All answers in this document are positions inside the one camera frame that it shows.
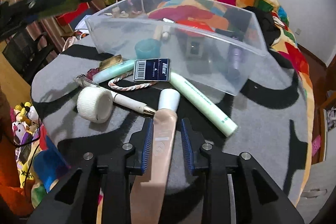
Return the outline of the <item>beige foundation tube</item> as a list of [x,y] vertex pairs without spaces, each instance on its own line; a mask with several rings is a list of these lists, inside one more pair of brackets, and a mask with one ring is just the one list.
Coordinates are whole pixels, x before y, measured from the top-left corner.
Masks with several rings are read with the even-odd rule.
[[134,180],[130,194],[132,223],[159,223],[170,170],[180,93],[163,89],[153,118],[153,143],[148,169]]

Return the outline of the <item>long mint green tube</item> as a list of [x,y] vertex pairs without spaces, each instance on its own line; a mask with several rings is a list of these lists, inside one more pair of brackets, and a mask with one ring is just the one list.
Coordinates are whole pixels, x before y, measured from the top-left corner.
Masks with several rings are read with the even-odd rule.
[[187,79],[171,72],[169,82],[226,137],[237,129],[237,124]]

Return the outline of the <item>white bandage roll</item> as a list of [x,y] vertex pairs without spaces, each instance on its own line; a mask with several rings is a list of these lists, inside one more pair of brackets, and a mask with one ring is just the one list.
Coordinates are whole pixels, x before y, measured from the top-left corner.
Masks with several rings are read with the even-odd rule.
[[113,109],[112,94],[104,88],[85,87],[77,98],[78,114],[93,123],[106,122]]

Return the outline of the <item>clear plastic storage box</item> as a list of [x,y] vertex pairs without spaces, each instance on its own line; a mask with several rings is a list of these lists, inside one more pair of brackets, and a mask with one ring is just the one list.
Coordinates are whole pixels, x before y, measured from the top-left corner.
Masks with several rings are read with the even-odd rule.
[[[175,23],[165,23],[168,18]],[[207,23],[214,32],[201,31],[201,38],[187,36],[178,20]],[[86,19],[93,43],[100,53],[136,60],[135,45],[153,38],[156,26],[171,26],[169,40],[161,42],[161,56],[170,59],[170,69],[196,86],[237,94],[256,63],[267,53],[256,15],[213,0],[123,0]],[[242,49],[240,78],[227,77],[227,55],[231,44]]]

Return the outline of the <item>red cigarette box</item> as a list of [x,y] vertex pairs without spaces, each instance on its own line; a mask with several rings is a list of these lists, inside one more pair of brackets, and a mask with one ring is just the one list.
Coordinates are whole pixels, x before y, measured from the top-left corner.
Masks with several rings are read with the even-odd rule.
[[208,31],[208,32],[214,32],[213,29],[205,22],[200,22],[197,20],[178,20],[176,21],[177,24],[188,26],[190,28],[196,29],[197,32],[194,31],[188,31],[183,28],[179,28],[179,32],[186,34],[187,36],[190,37],[195,37],[195,38],[201,38],[204,36],[204,34],[201,34],[201,31]]

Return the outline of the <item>red flat box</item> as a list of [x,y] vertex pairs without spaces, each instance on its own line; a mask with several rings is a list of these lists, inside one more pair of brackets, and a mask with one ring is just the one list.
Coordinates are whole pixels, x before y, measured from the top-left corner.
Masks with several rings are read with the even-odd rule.
[[55,16],[58,24],[65,26],[70,24],[77,16],[81,15],[84,11],[89,9],[88,3],[80,3],[78,8],[75,11],[66,12],[64,14]]

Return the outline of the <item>black office chair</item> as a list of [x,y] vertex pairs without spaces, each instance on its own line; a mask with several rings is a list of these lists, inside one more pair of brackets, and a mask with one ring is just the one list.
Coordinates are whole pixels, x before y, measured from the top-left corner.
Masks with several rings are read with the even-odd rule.
[[34,40],[27,30],[22,30],[9,40],[2,53],[30,85],[38,71],[48,64],[47,57],[53,51],[59,53],[48,33],[42,32]]

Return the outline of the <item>pink hair clip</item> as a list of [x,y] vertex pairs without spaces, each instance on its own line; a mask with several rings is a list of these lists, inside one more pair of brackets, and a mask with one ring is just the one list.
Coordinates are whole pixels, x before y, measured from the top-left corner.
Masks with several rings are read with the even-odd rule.
[[90,69],[87,73],[86,73],[86,77],[89,79],[89,80],[93,80],[93,76],[98,74],[99,73],[99,68],[93,68],[93,69]]

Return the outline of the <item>plush toy pile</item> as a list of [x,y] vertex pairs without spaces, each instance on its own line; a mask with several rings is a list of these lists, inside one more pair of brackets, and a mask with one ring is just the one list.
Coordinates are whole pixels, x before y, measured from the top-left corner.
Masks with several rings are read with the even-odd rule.
[[11,108],[10,117],[16,148],[30,145],[40,139],[42,121],[32,102],[21,102]]

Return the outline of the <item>gold foil packet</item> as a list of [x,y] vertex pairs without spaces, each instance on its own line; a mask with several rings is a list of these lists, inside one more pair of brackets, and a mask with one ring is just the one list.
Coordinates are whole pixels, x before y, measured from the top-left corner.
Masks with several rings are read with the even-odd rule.
[[103,71],[104,69],[107,69],[109,67],[112,67],[120,63],[122,63],[122,56],[115,55],[115,56],[112,56],[108,59],[101,61],[98,68],[99,68],[99,71]]

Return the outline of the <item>pink croc shoe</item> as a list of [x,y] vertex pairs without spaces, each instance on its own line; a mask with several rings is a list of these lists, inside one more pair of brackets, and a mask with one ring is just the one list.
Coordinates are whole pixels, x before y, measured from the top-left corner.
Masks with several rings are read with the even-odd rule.
[[321,148],[321,135],[318,135],[312,141],[312,157],[316,155],[316,153],[318,152],[320,148]]

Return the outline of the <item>short mint green tube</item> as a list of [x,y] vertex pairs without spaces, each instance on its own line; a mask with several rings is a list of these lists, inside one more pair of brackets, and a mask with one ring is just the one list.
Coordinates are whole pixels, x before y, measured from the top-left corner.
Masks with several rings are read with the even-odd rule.
[[119,75],[122,75],[128,71],[132,71],[134,68],[134,60],[127,60],[123,61],[119,64],[113,65],[111,67],[108,67],[107,69],[104,69],[102,71],[99,71],[97,74],[95,74],[92,77],[92,81],[94,83],[103,83],[104,81],[111,80]]

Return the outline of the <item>teal tape roll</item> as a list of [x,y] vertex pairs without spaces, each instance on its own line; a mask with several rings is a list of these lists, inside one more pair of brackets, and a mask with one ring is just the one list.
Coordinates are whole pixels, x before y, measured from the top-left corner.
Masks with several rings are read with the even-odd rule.
[[143,39],[135,45],[134,49],[138,60],[158,59],[161,56],[161,42],[157,39]]

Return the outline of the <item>white gold-tipped pen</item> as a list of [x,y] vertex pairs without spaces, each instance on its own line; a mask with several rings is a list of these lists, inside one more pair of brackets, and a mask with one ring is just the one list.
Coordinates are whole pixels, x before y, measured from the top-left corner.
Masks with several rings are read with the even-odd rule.
[[113,97],[113,102],[120,106],[136,111],[140,114],[154,115],[156,113],[156,110],[154,110],[152,107],[148,106],[143,102],[136,101],[134,99],[131,99],[127,96],[124,96],[122,94],[113,91],[110,92]]

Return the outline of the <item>beige lip balm stick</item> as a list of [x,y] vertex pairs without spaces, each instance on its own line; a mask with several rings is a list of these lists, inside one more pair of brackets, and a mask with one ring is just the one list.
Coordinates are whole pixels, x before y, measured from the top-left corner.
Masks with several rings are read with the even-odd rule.
[[162,26],[158,25],[154,30],[153,39],[160,41],[161,36],[162,36]]

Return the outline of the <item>wooden wardrobe shelf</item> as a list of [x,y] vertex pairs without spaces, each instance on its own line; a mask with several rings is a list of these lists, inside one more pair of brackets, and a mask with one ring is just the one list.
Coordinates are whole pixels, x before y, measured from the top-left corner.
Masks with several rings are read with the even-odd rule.
[[331,94],[325,102],[319,107],[319,120],[321,125],[321,151],[319,153],[319,162],[326,158],[327,146],[327,111],[335,106],[335,93]]

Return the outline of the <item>small white ointment tube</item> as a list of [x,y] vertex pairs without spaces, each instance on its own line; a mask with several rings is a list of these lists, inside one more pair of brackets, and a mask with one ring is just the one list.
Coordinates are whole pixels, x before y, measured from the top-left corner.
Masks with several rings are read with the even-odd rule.
[[[175,23],[175,21],[171,20],[171,19],[168,19],[168,18],[163,18],[162,19],[165,23]],[[162,27],[162,32],[161,32],[161,39],[164,40],[164,41],[167,41],[169,40],[170,38],[170,35],[171,35],[171,26],[168,26],[168,25],[164,25]]]

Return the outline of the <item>navy blue Max box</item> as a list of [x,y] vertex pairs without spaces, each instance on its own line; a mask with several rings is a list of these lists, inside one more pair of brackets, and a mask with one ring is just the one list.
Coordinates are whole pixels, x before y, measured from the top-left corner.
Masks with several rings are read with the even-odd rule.
[[170,59],[136,60],[133,79],[142,82],[168,82],[170,80]]

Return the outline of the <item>purple cosmetic bottle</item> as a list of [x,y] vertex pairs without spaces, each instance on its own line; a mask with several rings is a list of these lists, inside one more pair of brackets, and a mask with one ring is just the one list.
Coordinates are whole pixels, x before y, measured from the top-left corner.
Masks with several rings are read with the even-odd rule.
[[242,64],[242,49],[231,44],[227,55],[227,77],[230,81],[240,78],[240,65]]

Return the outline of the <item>colourful patchwork duvet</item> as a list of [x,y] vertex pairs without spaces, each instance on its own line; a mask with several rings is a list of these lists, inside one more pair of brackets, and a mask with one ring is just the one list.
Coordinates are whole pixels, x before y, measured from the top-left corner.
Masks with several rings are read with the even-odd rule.
[[210,92],[217,106],[238,125],[231,137],[225,137],[189,103],[180,112],[224,152],[250,152],[297,204],[311,167],[314,98],[309,65],[278,0],[213,1],[270,12],[281,35],[270,48],[266,46],[267,54],[256,63],[238,95]]

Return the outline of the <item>black clothes pile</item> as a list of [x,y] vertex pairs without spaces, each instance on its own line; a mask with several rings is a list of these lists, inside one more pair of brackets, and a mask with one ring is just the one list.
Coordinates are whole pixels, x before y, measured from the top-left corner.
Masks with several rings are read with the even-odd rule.
[[280,29],[276,27],[272,14],[252,6],[244,7],[244,9],[256,15],[265,43],[267,47],[270,48],[274,41],[281,35]]

